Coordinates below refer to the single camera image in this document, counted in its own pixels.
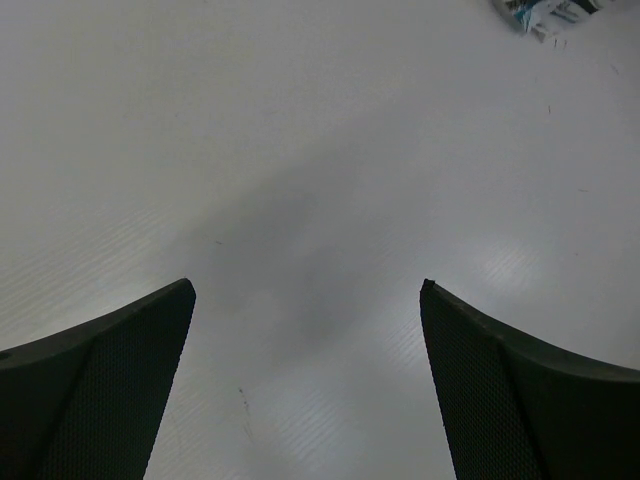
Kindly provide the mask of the colourful patterned shorts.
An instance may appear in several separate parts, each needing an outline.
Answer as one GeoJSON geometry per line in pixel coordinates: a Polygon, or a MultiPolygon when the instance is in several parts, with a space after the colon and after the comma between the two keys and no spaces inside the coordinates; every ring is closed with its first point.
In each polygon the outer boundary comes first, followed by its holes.
{"type": "Polygon", "coordinates": [[[607,0],[493,0],[497,13],[519,34],[541,42],[587,22],[615,4],[607,0]]]}

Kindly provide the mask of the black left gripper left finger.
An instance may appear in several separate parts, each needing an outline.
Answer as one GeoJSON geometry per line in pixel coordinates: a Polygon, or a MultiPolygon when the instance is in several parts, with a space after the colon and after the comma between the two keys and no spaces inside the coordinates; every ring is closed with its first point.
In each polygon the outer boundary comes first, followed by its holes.
{"type": "Polygon", "coordinates": [[[143,478],[195,302],[180,279],[2,351],[2,478],[143,478]]]}

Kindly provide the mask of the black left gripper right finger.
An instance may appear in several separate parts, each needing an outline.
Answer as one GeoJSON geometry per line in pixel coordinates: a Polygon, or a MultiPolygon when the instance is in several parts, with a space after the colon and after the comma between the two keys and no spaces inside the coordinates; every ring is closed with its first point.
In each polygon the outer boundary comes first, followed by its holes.
{"type": "Polygon", "coordinates": [[[432,280],[420,316],[457,478],[638,478],[638,371],[537,339],[432,280]]]}

